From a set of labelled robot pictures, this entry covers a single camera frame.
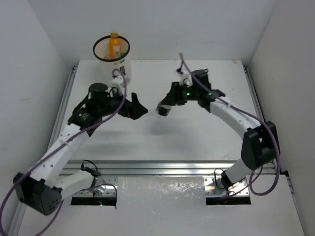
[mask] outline white table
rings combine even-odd
[[[117,210],[111,206],[70,206],[70,199],[66,199],[45,235],[303,235],[284,176],[270,195],[251,194],[251,205],[205,205],[204,190],[200,191],[204,188],[203,180],[193,176],[207,176],[215,166],[227,168],[239,158],[242,142],[230,127],[194,102],[174,107],[166,118],[155,113],[157,103],[169,91],[171,82],[178,80],[175,74],[178,65],[179,61],[133,61],[129,94],[136,92],[149,113],[137,121],[114,117],[81,146],[80,154],[75,155],[63,171],[63,174],[71,174],[77,171],[82,159],[96,160],[102,174],[118,177]],[[240,61],[189,60],[188,65],[192,70],[208,68],[213,88],[225,92],[244,110],[255,113]],[[87,94],[89,85],[96,82],[102,82],[97,62],[80,61],[73,86],[72,82],[68,85],[72,87],[70,96],[66,91],[61,105],[65,115],[61,112],[58,120],[63,119],[64,124]],[[264,191],[272,184],[274,170],[272,165],[267,167],[264,173],[271,175],[262,175],[257,180],[254,184],[257,191]],[[164,194],[159,183],[146,181],[146,178],[138,183],[121,178],[125,174],[188,175],[190,179],[179,181],[185,186],[187,181],[195,183],[187,196],[193,196],[196,201],[186,195],[177,195],[175,189]],[[166,186],[169,181],[162,177],[161,182]],[[181,199],[178,205],[174,202],[175,197]],[[25,209],[24,205],[19,204],[19,207],[16,227],[12,230],[14,235],[17,232],[20,236],[34,235],[51,219],[28,207]]]
[[[188,60],[191,70],[209,69],[214,89],[225,92],[240,108],[255,114],[250,89],[240,61]],[[189,102],[172,108],[165,118],[156,112],[158,102],[178,81],[180,61],[136,60],[132,62],[130,93],[138,94],[149,112],[139,120],[116,116],[99,127],[72,160],[180,160],[218,161],[240,158],[242,140],[219,118]],[[79,63],[63,123],[86,96],[92,83],[102,82],[97,61]]]
[[[273,179],[262,176],[254,187],[264,191]],[[130,192],[124,194],[120,189],[126,180],[119,182],[117,210],[113,206],[69,206],[67,200],[45,236],[303,236],[284,176],[271,194],[251,196],[252,204],[244,206],[206,206],[202,203],[205,195],[197,188],[188,195],[201,199],[176,202],[172,196],[183,195],[165,195],[159,184],[145,181],[139,181],[136,189],[125,187]],[[35,235],[51,218],[27,208],[19,236]]]

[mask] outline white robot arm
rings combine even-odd
[[[180,68],[177,72],[180,74],[181,80],[172,83],[170,92],[157,105],[157,113],[161,116],[167,116],[172,106],[185,105],[187,101],[197,101],[200,107],[222,119],[243,140],[241,158],[222,173],[221,178],[217,181],[219,188],[224,187],[228,190],[233,184],[241,181],[276,157],[276,151],[267,130],[254,118],[232,109],[230,100],[223,92],[218,89],[211,89],[207,69],[196,70],[192,73],[204,86],[216,93],[216,96],[206,92],[200,85],[194,83],[187,74],[183,74],[180,71]],[[220,97],[220,99],[230,105],[226,105],[217,97]],[[266,124],[279,145],[275,125],[270,121],[266,122]]]
[[[139,103],[135,93],[131,93],[131,97],[132,102],[125,99],[118,114],[136,120],[148,110]],[[88,95],[73,110],[64,130],[43,158],[63,144],[65,144],[64,148],[39,165],[16,187],[19,201],[44,215],[50,215],[63,199],[82,189],[93,187],[95,178],[101,174],[89,167],[81,166],[81,170],[77,173],[64,178],[59,178],[59,174],[74,152],[94,133],[97,126],[87,129],[86,132],[83,130],[97,125],[103,117],[117,110],[122,102],[120,85],[117,85],[115,89],[108,89],[105,84],[92,84]],[[80,131],[81,134],[71,142],[67,142]],[[22,173],[18,173],[13,182],[16,183],[22,176]]]

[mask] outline purple cable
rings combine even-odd
[[[182,53],[179,54],[180,55],[180,58],[182,60],[182,64],[184,65],[184,67],[186,68],[186,70],[189,72],[189,74],[191,75],[191,77],[204,89],[206,90],[207,92],[209,93],[212,93],[212,96],[215,97],[216,99],[218,99],[219,101],[221,101],[222,103],[224,103],[225,105],[229,105],[228,102],[224,101],[222,98],[220,98],[219,96],[216,95],[216,93],[212,92],[210,89],[208,89],[206,86],[204,86],[196,77],[194,74],[192,74],[191,70],[188,68],[185,60],[184,60],[184,56]],[[250,181],[249,181],[249,187],[252,191],[252,193],[254,193],[255,195],[258,195],[258,196],[264,196],[264,195],[267,195],[269,194],[271,191],[273,191],[275,189],[275,187],[277,186],[277,183],[278,183],[278,180],[279,180],[279,176],[280,176],[280,168],[281,168],[281,164],[280,164],[280,151],[279,151],[279,148],[278,148],[278,145],[277,145],[277,141],[275,139],[275,136],[273,135],[273,133],[271,132],[270,128],[268,127],[268,125],[261,119],[259,119],[258,117],[246,112],[246,111],[243,111],[233,105],[230,106],[232,109],[238,111],[238,112],[241,112],[255,120],[257,120],[259,123],[261,123],[264,128],[267,130],[270,138],[271,138],[271,141],[272,141],[272,144],[276,150],[276,161],[277,161],[277,167],[276,167],[276,177],[275,177],[275,181],[273,182],[272,186],[265,192],[263,193],[257,193],[255,192],[253,189],[252,189],[252,177],[254,175],[254,172],[251,174],[251,177],[250,177]]]
[[[63,206],[63,201],[61,201],[61,203],[60,203],[60,205],[59,205],[59,207],[58,207],[58,209],[57,209],[57,211],[56,211],[54,217],[51,219],[51,221],[49,222],[49,224],[46,225],[46,227],[45,227],[41,232],[39,232],[38,234],[36,234],[35,236],[40,236],[40,235],[42,235],[42,234],[53,224],[53,222],[54,222],[55,219],[57,218],[57,216],[58,216],[58,214],[59,214],[59,212],[60,212],[62,206]]]
[[[119,107],[113,112],[113,114],[111,114],[109,117],[107,117],[105,120],[97,123],[97,124],[94,124],[88,128],[85,128],[83,130],[81,130],[80,132],[76,133],[75,135],[71,136],[67,141],[66,143],[69,143],[71,142],[73,139],[75,139],[76,137],[78,137],[80,134],[86,132],[86,131],[89,131],[91,129],[94,129],[94,128],[97,128],[99,127],[101,124],[104,124],[105,122],[107,122],[108,120],[110,120],[114,115],[116,115],[120,109],[123,107],[124,105],[124,102],[126,100],[126,97],[127,97],[127,83],[126,83],[126,79],[124,77],[124,75],[122,74],[122,72],[119,70],[119,69],[114,69],[114,71],[117,71],[120,73],[120,75],[123,77],[123,80],[124,80],[124,88],[125,88],[125,91],[124,91],[124,94],[123,94],[123,99],[122,99],[122,102],[120,103]],[[10,195],[13,193],[14,189],[23,181],[26,179],[26,177],[28,177],[32,171],[34,171],[38,166],[40,166],[42,163],[44,163],[45,161],[47,161],[50,157],[52,157],[53,155],[55,155],[58,151],[60,151],[63,147],[65,147],[66,144],[62,144],[60,145],[57,149],[55,149],[54,151],[52,151],[50,154],[48,154],[46,157],[44,157],[42,160],[40,160],[37,164],[35,164],[32,168],[30,168],[24,175],[22,175],[22,177],[20,177],[18,179],[18,181],[16,181],[13,186],[10,188],[10,190],[8,191],[7,195],[5,196],[1,206],[0,206],[0,234],[2,236],[6,236],[6,233],[4,231],[4,228],[3,228],[3,225],[2,225],[2,215],[3,215],[3,210],[4,210],[4,207],[5,207],[5,204],[7,203]],[[59,207],[59,209],[57,210],[54,218],[52,219],[52,221],[39,233],[37,234],[36,236],[39,236],[41,235],[42,233],[44,233],[48,227],[53,223],[53,221],[55,220],[55,218],[57,217],[59,211],[60,211],[60,208],[61,206]]]

